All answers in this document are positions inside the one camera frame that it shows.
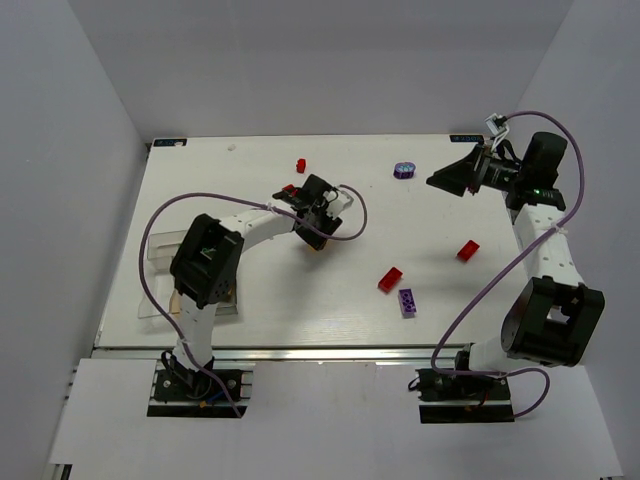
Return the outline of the red two-by-two lego brick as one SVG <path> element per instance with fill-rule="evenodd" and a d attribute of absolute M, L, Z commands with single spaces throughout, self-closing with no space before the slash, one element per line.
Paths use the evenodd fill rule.
<path fill-rule="evenodd" d="M 401 281 L 403 272 L 396 267 L 391 267 L 390 270 L 379 280 L 377 287 L 385 294 L 391 292 L 396 285 Z"/>

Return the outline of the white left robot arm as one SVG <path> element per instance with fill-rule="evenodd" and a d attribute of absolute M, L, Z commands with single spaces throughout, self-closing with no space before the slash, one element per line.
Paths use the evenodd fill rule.
<path fill-rule="evenodd" d="M 345 187 L 316 175 L 300 187 L 282 188 L 272 199 L 265 209 L 253 207 L 222 219 L 197 216 L 172 260 L 170 274 L 180 297 L 178 326 L 184 338 L 174 347 L 168 366 L 191 389 L 206 381 L 199 369 L 213 364 L 213 316 L 235 288 L 241 255 L 291 232 L 319 251 L 341 226 L 340 214 L 354 202 Z"/>

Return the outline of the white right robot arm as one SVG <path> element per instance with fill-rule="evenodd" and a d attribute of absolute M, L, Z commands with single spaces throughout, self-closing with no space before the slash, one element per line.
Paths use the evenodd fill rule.
<path fill-rule="evenodd" d="M 572 134 L 552 116 L 538 112 L 555 132 L 533 134 L 523 155 L 508 140 L 513 114 L 490 115 L 491 136 L 463 159 L 435 171 L 426 183 L 463 196 L 482 188 L 499 191 L 510 215 L 519 253 L 463 308 L 442 338 L 448 340 L 465 317 L 515 267 L 523 266 L 527 283 L 506 314 L 500 333 L 459 352 L 452 368 L 434 371 L 452 377 L 508 377 L 540 367 L 573 367 L 581 360 L 604 311 L 601 291 L 588 287 L 572 257 L 566 226 L 584 196 L 567 206 L 556 186 L 568 148 L 582 156 Z"/>

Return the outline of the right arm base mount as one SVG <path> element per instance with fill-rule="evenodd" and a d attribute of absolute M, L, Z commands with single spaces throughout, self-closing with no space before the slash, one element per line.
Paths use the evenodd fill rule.
<path fill-rule="evenodd" d="M 491 424 L 515 421 L 506 379 L 444 375 L 418 369 L 407 389 L 419 399 L 422 424 Z"/>

